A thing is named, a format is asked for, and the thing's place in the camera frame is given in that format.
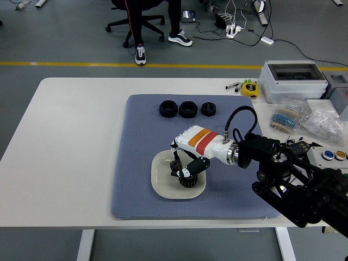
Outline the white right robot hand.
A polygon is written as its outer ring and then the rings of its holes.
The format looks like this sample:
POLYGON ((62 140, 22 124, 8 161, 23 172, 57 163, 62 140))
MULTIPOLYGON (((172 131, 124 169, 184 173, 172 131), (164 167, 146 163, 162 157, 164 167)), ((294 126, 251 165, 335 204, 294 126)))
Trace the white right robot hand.
POLYGON ((171 164, 171 175, 178 177, 180 181, 195 179, 199 173, 209 168, 212 158, 227 165, 235 164, 233 157, 237 144, 234 140, 197 125, 191 126, 175 137, 170 147, 175 158, 171 164), (184 151, 192 162, 183 166, 178 150, 184 151))

